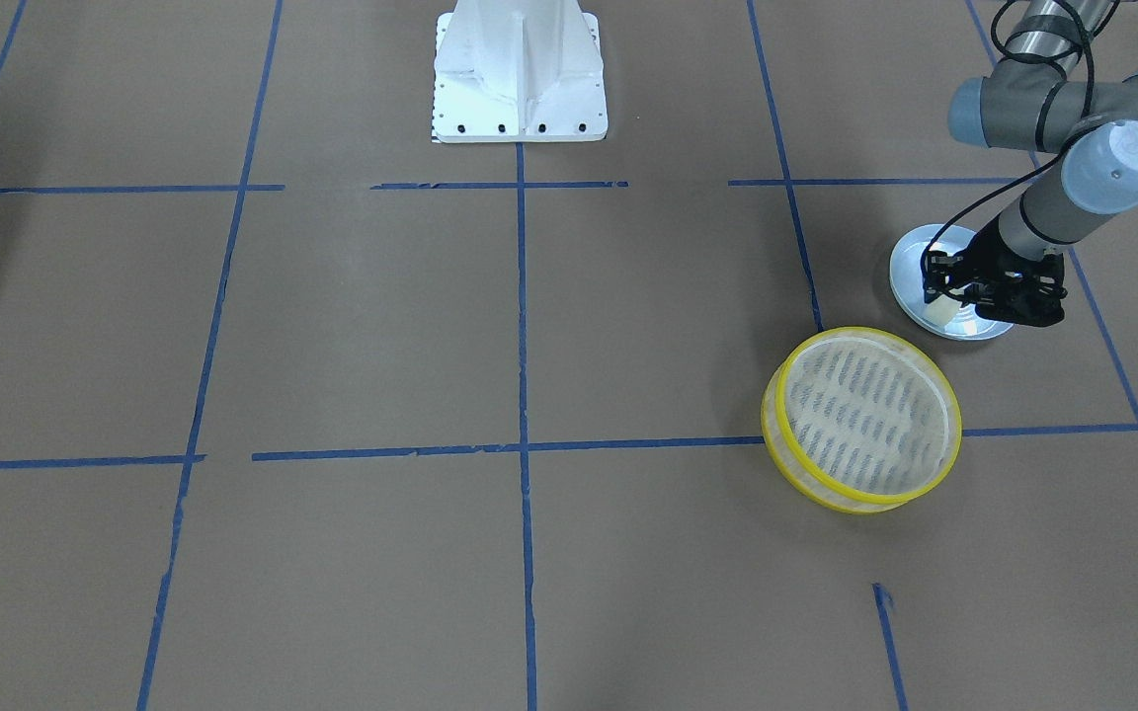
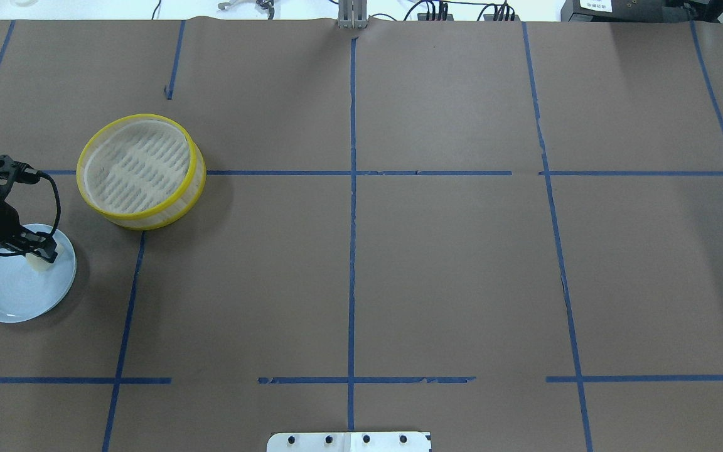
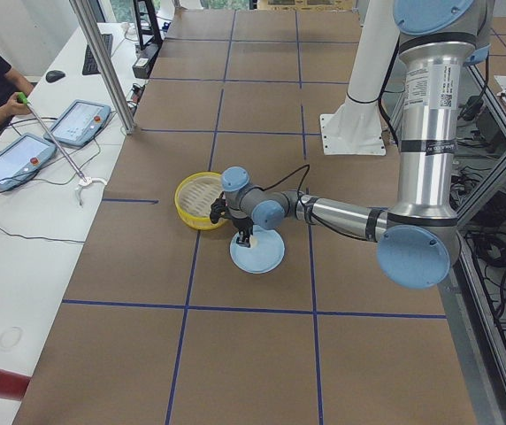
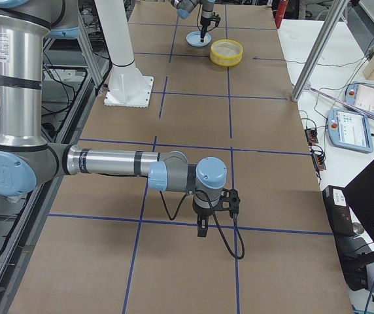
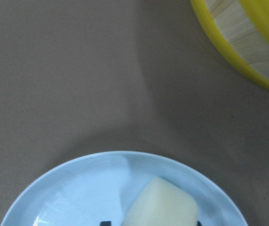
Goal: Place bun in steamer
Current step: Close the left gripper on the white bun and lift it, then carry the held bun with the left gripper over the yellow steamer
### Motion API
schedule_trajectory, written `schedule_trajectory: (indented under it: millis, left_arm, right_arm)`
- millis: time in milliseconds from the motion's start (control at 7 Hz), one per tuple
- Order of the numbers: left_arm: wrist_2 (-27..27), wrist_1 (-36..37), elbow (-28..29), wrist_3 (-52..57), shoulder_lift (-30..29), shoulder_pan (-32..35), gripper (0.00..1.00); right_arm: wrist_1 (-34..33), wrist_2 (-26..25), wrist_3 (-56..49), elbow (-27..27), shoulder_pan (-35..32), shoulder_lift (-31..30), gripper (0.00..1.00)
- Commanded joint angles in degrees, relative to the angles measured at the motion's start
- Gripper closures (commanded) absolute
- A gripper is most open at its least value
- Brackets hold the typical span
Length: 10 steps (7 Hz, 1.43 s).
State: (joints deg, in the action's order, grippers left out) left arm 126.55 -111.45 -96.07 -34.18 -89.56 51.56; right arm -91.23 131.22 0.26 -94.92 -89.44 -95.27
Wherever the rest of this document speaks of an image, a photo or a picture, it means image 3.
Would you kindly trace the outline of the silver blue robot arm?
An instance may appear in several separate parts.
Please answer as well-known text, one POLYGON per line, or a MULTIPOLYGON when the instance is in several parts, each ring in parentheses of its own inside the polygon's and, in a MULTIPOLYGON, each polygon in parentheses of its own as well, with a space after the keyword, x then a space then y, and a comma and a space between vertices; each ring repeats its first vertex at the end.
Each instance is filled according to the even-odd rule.
POLYGON ((397 1, 392 19, 406 65, 398 196, 390 209, 350 205, 302 193, 271 192, 247 171, 221 176, 225 216, 237 228, 230 256, 262 274, 284 257, 279 224, 294 217, 342 236, 375 242, 383 273, 412 289, 443 281, 460 252, 449 204, 462 68, 486 62, 494 5, 490 1, 397 1))

